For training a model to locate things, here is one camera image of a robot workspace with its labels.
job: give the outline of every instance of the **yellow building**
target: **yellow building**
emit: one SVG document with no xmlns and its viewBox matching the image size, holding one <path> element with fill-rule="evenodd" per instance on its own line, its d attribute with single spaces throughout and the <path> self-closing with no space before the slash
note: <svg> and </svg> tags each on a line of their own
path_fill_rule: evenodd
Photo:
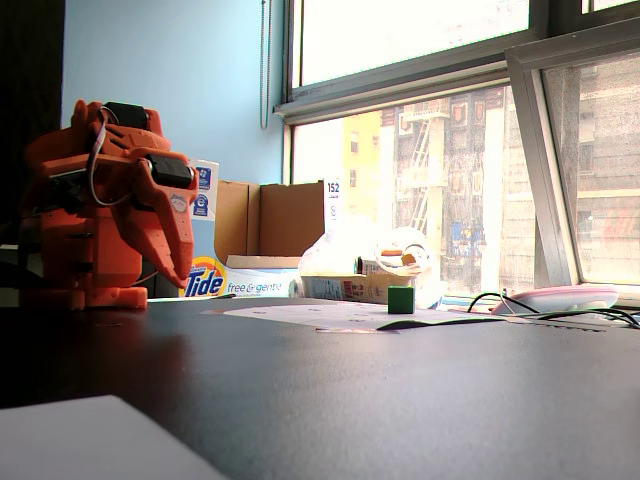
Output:
<svg viewBox="0 0 640 480">
<path fill-rule="evenodd" d="M 380 111 L 344 119 L 342 178 L 345 213 L 377 223 L 380 194 Z"/>
</svg>

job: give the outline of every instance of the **tide logo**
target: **tide logo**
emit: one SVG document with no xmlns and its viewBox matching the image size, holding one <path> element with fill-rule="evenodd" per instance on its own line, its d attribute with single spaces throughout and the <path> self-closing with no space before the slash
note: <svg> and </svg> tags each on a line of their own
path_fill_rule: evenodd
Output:
<svg viewBox="0 0 640 480">
<path fill-rule="evenodd" d="M 180 291 L 185 297 L 219 295 L 224 287 L 224 268 L 214 258 L 196 257 L 191 264 L 187 288 Z"/>
</svg>

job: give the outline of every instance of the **table surface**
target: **table surface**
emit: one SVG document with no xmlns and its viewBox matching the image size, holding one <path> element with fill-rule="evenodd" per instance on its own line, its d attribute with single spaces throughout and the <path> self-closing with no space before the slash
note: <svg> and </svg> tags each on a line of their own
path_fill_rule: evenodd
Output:
<svg viewBox="0 0 640 480">
<path fill-rule="evenodd" d="M 238 480 L 640 475 L 640 331 L 202 314 L 315 302 L 2 309 L 0 408 L 113 394 Z"/>
</svg>

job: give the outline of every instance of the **small box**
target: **small box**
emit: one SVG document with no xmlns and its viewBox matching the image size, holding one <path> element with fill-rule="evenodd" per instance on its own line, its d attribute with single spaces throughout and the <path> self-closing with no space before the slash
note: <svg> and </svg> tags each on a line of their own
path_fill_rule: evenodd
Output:
<svg viewBox="0 0 640 480">
<path fill-rule="evenodd" d="M 413 287 L 389 287 L 389 313 L 414 313 L 416 293 Z"/>
</svg>

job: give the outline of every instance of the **paper sheet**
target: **paper sheet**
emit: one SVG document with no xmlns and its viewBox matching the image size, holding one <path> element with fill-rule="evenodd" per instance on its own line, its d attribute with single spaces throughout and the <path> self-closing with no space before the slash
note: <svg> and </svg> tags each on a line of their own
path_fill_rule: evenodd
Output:
<svg viewBox="0 0 640 480">
<path fill-rule="evenodd" d="M 3 480 L 224 480 L 116 397 L 0 410 Z"/>
<path fill-rule="evenodd" d="M 458 321 L 478 321 L 491 318 L 464 312 L 444 312 L 439 310 L 416 310 L 413 314 L 389 314 L 386 305 L 341 302 L 322 305 L 282 305 L 271 307 L 243 308 L 224 312 L 238 317 L 264 318 L 278 322 L 297 323 L 322 328 L 336 329 L 378 329 L 400 321 L 423 322 L 438 325 Z"/>
</svg>

